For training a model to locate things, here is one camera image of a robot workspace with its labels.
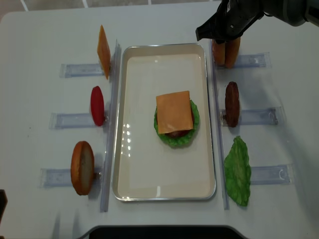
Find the cheese slice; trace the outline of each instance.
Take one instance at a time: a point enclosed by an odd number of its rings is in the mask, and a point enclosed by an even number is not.
[[[108,41],[106,39],[105,31],[102,25],[100,27],[97,52],[100,58],[100,63],[102,65],[105,77],[106,79],[108,79],[109,73],[110,73],[110,65],[111,65],[111,53],[110,53]]]
[[[156,96],[159,134],[193,129],[189,91]]]

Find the gray floor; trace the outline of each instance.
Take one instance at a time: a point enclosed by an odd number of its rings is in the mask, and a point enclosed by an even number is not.
[[[212,0],[0,0],[0,20],[12,11],[33,11],[100,6],[125,6],[198,2]]]

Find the meat patty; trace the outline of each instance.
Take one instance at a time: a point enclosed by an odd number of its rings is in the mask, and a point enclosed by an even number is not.
[[[191,118],[193,120],[193,125],[194,125],[194,114],[193,111],[191,112]],[[180,138],[183,137],[185,135],[188,134],[188,132],[190,132],[190,130],[181,130],[181,131],[175,131],[172,133],[166,133],[165,135],[167,135],[170,138]]]
[[[225,107],[228,126],[236,127],[240,114],[240,106],[238,87],[235,82],[229,82],[226,88]]]

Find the white tray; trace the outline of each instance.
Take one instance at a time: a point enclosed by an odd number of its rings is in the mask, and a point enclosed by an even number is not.
[[[123,54],[113,192],[122,201],[207,199],[216,188],[207,71],[199,44],[130,47]],[[156,96],[189,91],[200,125],[171,148],[154,129]]]

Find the black object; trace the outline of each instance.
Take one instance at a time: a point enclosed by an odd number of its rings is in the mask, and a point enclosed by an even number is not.
[[[197,41],[215,39],[217,43],[234,40],[266,12],[292,26],[310,21],[319,26],[319,0],[222,0],[217,12],[196,29]]]
[[[90,233],[90,239],[242,239],[228,227],[103,227]]]
[[[0,223],[7,203],[8,200],[6,198],[5,191],[3,189],[0,189]]]

